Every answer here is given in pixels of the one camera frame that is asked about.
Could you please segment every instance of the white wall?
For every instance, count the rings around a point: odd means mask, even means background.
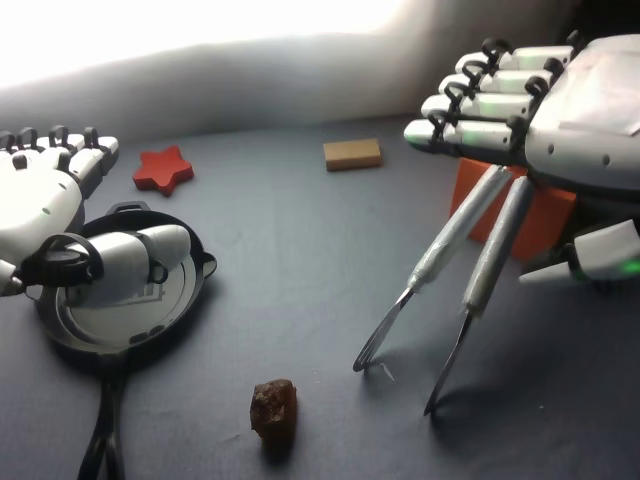
[[[200,45],[91,67],[0,89],[0,129],[90,124],[131,141],[417,112],[485,37],[553,43],[570,3],[405,0],[375,34]]]

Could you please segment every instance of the gray table surface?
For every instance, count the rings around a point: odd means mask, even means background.
[[[447,219],[457,161],[413,151],[408,119],[123,147],[88,218],[144,200],[200,235],[219,269],[178,348],[130,377],[128,478],[585,479],[640,474],[640,299],[529,290],[509,261],[472,326],[437,415],[427,396],[461,324],[480,246],[414,297],[368,374],[351,365]],[[385,165],[329,174],[322,144],[377,137]],[[139,192],[143,150],[178,144],[196,178]],[[60,361],[30,302],[0,301],[0,479],[73,479],[99,385]],[[298,388],[287,462],[250,430],[253,386]]]

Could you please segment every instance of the brown object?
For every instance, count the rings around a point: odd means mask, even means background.
[[[382,165],[380,147],[375,138],[353,142],[325,143],[324,158],[329,172]]]
[[[298,402],[290,380],[256,385],[251,400],[251,430],[265,445],[286,446],[293,441]]]
[[[468,158],[460,159],[450,215],[453,215],[489,166],[488,163]],[[477,242],[486,242],[513,180],[527,173],[521,167],[509,167],[509,171],[513,173],[513,179],[507,183],[469,235]],[[531,208],[516,237],[511,255],[526,261],[537,253],[553,248],[559,242],[575,205],[575,193],[552,187],[536,188]]]

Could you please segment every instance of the robotic hand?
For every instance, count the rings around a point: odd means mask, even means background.
[[[73,233],[118,153],[118,141],[93,128],[70,135],[54,127],[48,138],[32,128],[0,133],[0,296],[43,285],[63,287],[69,306],[106,306],[163,283],[189,255],[189,233],[178,225]]]
[[[463,56],[456,74],[422,106],[426,119],[405,129],[419,150],[492,163],[415,267],[407,288],[354,363],[371,360],[402,307],[446,266],[510,177],[515,180],[489,234],[463,298],[465,321],[435,384],[425,415],[470,324],[481,316],[531,206],[534,183],[575,192],[640,199],[640,35],[602,38],[584,46],[577,33],[565,46],[512,49],[488,39]],[[521,283],[607,281],[640,273],[640,222],[628,220],[578,234],[573,243],[525,266]]]

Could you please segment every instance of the tan rectangular block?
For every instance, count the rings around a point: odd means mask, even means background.
[[[382,165],[380,147],[376,138],[324,144],[327,171],[371,168]]]

